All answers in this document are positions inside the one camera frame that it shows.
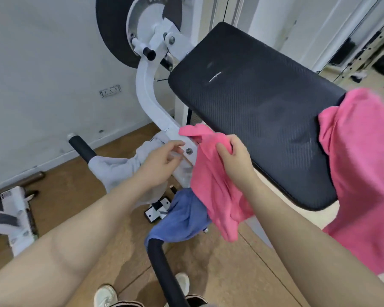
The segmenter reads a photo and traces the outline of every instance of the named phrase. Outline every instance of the wall socket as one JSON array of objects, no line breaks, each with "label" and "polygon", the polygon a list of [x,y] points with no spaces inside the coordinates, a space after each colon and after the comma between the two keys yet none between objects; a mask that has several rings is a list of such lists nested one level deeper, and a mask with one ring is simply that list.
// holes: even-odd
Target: wall socket
[{"label": "wall socket", "polygon": [[113,87],[109,87],[109,88],[100,90],[99,94],[100,94],[101,98],[105,98],[105,97],[117,94],[119,92],[121,92],[121,86],[118,84],[118,85],[115,85]]}]

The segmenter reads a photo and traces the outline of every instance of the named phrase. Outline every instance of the white shoe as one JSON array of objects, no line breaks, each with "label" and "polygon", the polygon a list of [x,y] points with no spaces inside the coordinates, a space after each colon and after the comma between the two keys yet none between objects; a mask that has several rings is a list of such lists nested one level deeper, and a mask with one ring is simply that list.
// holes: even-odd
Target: white shoe
[{"label": "white shoe", "polygon": [[182,289],[182,293],[184,296],[189,294],[189,277],[185,273],[178,273],[175,276],[178,281],[180,288]]},{"label": "white shoe", "polygon": [[94,295],[94,307],[109,307],[118,302],[117,292],[114,288],[105,284],[95,292]]}]

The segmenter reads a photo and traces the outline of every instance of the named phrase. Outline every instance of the pink cloth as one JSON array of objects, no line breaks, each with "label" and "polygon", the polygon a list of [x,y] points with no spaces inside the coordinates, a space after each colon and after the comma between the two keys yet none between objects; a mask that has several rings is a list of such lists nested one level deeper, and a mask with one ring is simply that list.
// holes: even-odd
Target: pink cloth
[{"label": "pink cloth", "polygon": [[199,143],[192,171],[192,191],[208,209],[210,219],[219,228],[223,238],[229,242],[236,241],[239,223],[251,217],[253,211],[226,174],[216,151],[216,144],[221,143],[232,153],[229,139],[222,133],[214,133],[203,124],[181,127],[179,134],[193,137]]},{"label": "pink cloth", "polygon": [[384,105],[368,89],[319,114],[340,209],[324,231],[375,274],[384,272]]}]

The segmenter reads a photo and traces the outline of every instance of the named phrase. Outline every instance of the blue cloth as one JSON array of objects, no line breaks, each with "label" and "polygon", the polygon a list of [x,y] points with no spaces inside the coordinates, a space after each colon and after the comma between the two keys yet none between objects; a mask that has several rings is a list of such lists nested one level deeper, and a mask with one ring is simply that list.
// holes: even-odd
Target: blue cloth
[{"label": "blue cloth", "polygon": [[191,188],[184,188],[175,194],[168,215],[149,232],[144,242],[145,248],[148,248],[148,241],[152,238],[165,242],[188,240],[211,222],[204,204]]}]

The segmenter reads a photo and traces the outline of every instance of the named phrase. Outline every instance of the black padded bench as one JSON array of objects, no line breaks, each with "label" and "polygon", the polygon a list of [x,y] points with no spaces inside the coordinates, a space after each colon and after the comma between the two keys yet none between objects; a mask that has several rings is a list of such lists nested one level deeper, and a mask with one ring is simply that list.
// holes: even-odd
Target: black padded bench
[{"label": "black padded bench", "polygon": [[213,130],[236,134],[296,205],[322,210],[337,200],[317,115],[341,103],[342,88],[224,22],[178,64],[169,86]]}]

